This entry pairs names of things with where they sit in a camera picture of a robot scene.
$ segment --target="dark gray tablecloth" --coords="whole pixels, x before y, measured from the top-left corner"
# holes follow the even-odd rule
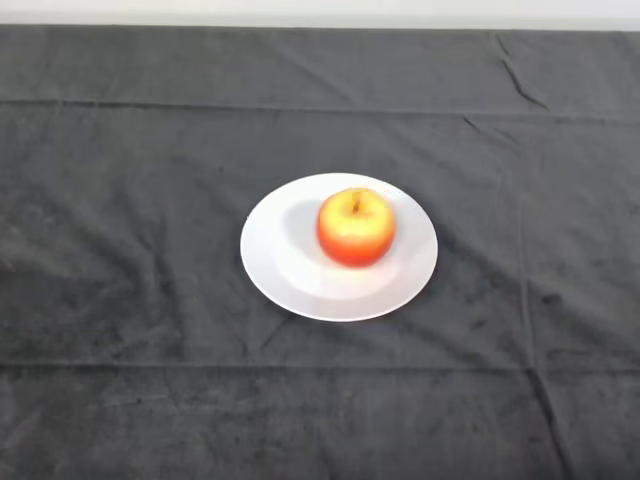
[[[640,478],[640,36],[0,28],[0,478]],[[384,318],[239,234],[371,175],[434,220]]]

